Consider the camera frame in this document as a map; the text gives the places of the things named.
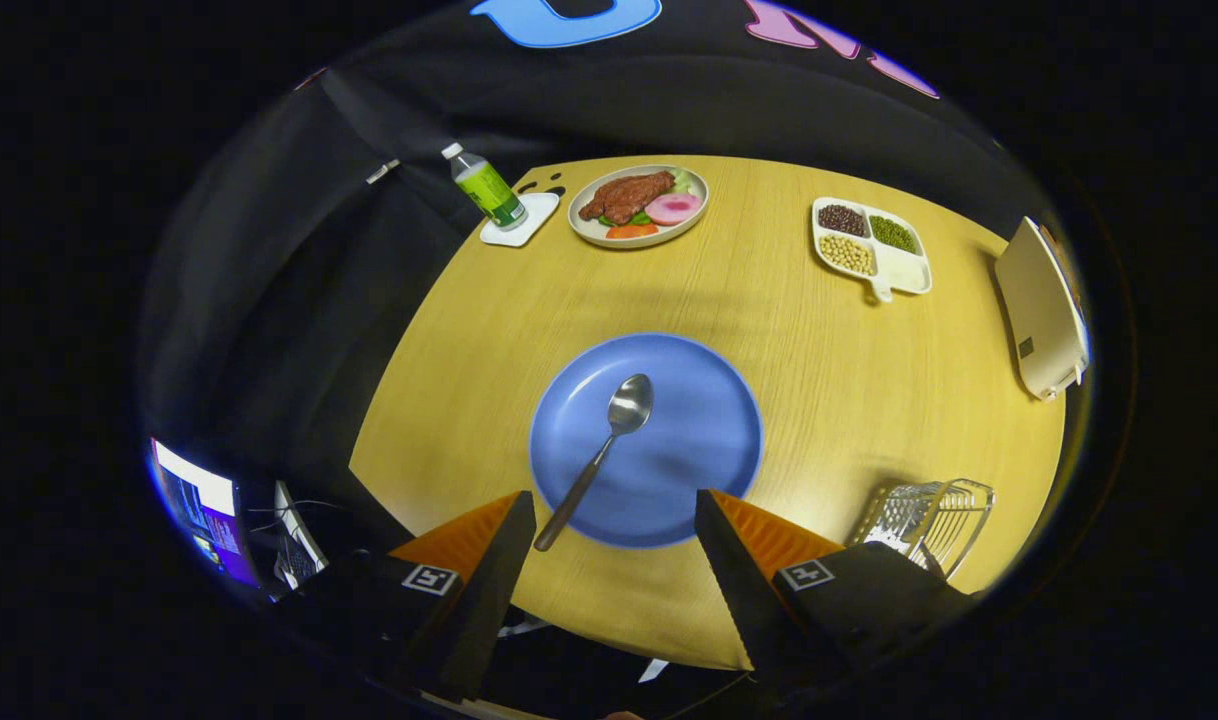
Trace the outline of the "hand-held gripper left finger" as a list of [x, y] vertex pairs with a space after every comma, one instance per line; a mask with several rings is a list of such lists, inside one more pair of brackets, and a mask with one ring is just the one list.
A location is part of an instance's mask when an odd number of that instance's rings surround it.
[[371, 682], [475, 701], [535, 529], [530, 492], [495, 498], [389, 552], [331, 560], [279, 618]]

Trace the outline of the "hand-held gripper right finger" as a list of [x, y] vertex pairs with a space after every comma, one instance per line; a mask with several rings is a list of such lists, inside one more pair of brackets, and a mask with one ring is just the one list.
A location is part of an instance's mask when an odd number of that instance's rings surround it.
[[717, 489], [695, 493], [693, 528], [752, 671], [778, 701], [860, 679], [974, 607], [882, 542], [842, 546]]

